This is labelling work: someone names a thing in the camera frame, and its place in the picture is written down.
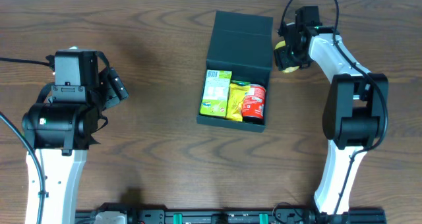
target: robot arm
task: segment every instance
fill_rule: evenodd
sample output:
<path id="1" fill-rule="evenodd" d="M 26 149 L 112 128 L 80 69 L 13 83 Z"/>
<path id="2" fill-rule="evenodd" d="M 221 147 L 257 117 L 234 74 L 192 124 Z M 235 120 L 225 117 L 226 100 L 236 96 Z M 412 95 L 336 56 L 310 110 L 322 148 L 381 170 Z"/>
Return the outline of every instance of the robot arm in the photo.
<path id="1" fill-rule="evenodd" d="M 97 57 L 106 68 L 98 73 Z M 89 145 L 97 143 L 92 134 L 102 111 L 129 95 L 108 60 L 99 51 L 71 48 L 54 58 L 55 83 L 40 92 L 37 102 L 25 114 L 22 127 L 35 149 L 45 176 L 46 195 L 42 223 L 75 223 L 78 186 Z M 49 103 L 44 103 L 52 91 Z M 38 172 L 28 155 L 29 189 L 26 224 L 37 223 L 40 201 Z"/>
<path id="2" fill-rule="evenodd" d="M 355 58 L 346 49 L 342 43 L 342 37 L 336 36 L 343 52 L 356 62 Z M 351 77 L 362 77 L 348 62 L 340 55 L 339 51 L 334 47 L 332 34 L 320 34 L 311 38 L 309 45 L 309 57 L 318 63 L 330 83 L 335 75 L 348 74 Z M 357 67 L 366 73 L 370 73 L 368 69 L 357 63 Z M 353 94 L 353 99 L 359 99 L 359 95 Z M 350 157 L 354 152 L 362 150 L 363 146 L 348 146 L 344 150 L 340 150 L 333 140 L 328 141 L 328 155 L 325 163 L 324 173 L 321 183 L 314 195 L 316 207 L 320 213 L 333 215 L 336 208 L 339 193 L 341 192 L 343 183 L 346 179 L 347 169 L 349 168 Z M 340 201 L 337 213 L 343 214 L 349 211 L 349 195 L 353 185 L 357 168 L 365 156 L 366 152 L 360 153 L 352 164 L 349 177 L 347 179 L 346 189 Z"/>
<path id="3" fill-rule="evenodd" d="M 334 32 L 333 27 L 322 26 L 318 7 L 298 9 L 295 23 L 282 22 L 278 32 L 286 41 L 285 47 L 274 51 L 279 70 L 291 72 L 290 68 L 304 68 L 306 64 L 309 67 L 312 61 L 316 61 L 331 83 L 322 116 L 322 127 L 328 139 L 328 156 L 314 201 L 319 213 L 341 215 L 349 211 L 351 187 L 366 152 L 353 154 L 372 146 L 374 139 L 382 133 L 385 121 L 380 95 L 338 51 L 333 34 L 340 49 L 355 62 L 357 68 L 375 81 L 384 98 L 388 91 L 387 78 L 383 74 L 372 74 L 355 60 L 339 33 Z M 367 104 L 354 107 L 354 100 Z"/>

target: green connector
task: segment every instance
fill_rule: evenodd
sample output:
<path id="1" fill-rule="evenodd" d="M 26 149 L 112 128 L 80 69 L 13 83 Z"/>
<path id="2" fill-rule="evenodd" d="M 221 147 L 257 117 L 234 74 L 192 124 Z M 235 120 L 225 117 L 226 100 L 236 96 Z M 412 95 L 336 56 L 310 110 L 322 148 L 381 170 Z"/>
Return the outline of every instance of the green connector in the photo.
<path id="1" fill-rule="evenodd" d="M 173 215 L 173 224 L 182 224 L 182 215 L 181 214 Z"/>
<path id="2" fill-rule="evenodd" d="M 268 214 L 266 213 L 259 214 L 259 224 L 268 224 Z"/>

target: barcode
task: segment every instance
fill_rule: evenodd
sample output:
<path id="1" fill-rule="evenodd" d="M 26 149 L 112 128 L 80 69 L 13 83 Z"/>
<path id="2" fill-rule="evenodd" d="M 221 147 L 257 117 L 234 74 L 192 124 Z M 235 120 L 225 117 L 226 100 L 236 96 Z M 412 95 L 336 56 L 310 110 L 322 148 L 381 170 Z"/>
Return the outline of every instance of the barcode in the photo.
<path id="1" fill-rule="evenodd" d="M 208 74 L 206 77 L 217 77 L 218 72 L 217 71 L 208 71 Z"/>

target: yellow object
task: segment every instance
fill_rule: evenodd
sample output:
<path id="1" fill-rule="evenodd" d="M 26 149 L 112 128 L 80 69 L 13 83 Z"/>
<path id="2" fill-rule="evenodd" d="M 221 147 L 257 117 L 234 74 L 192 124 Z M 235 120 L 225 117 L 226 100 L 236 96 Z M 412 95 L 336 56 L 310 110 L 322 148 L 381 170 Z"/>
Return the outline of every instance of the yellow object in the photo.
<path id="1" fill-rule="evenodd" d="M 227 104 L 226 115 L 227 119 L 242 122 L 242 104 L 249 89 L 251 89 L 250 85 L 239 86 L 237 84 L 230 83 L 229 102 Z"/>
<path id="2" fill-rule="evenodd" d="M 286 42 L 283 40 L 282 42 L 278 42 L 276 44 L 276 48 L 275 49 L 278 49 L 279 47 L 284 47 L 284 46 L 286 46 Z M 284 73 L 291 73 L 291 72 L 296 71 L 297 69 L 299 69 L 299 66 L 286 68 L 282 72 L 284 72 Z"/>

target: wooden table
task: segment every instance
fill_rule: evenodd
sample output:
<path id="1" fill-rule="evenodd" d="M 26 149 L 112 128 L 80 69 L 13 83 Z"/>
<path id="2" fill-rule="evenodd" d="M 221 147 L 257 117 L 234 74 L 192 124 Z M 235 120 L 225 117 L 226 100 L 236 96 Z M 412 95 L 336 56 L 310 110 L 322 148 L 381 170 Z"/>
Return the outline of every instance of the wooden table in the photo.
<path id="1" fill-rule="evenodd" d="M 77 45 L 103 51 L 130 98 L 105 112 L 78 193 L 78 209 L 103 202 L 167 208 L 272 208 L 306 204 L 324 169 L 322 110 L 330 87 L 318 65 L 271 76 L 262 133 L 198 125 L 205 58 L 216 9 L 274 17 L 288 0 L 0 0 L 0 57 L 43 60 Z M 361 164 L 350 205 L 382 206 L 389 223 L 422 217 L 422 0 L 339 0 L 347 48 L 390 81 L 390 127 Z M 287 12 L 332 0 L 296 0 Z M 0 110 L 19 128 L 42 86 L 38 65 L 0 63 Z M 0 222 L 22 223 L 25 150 L 0 123 Z"/>

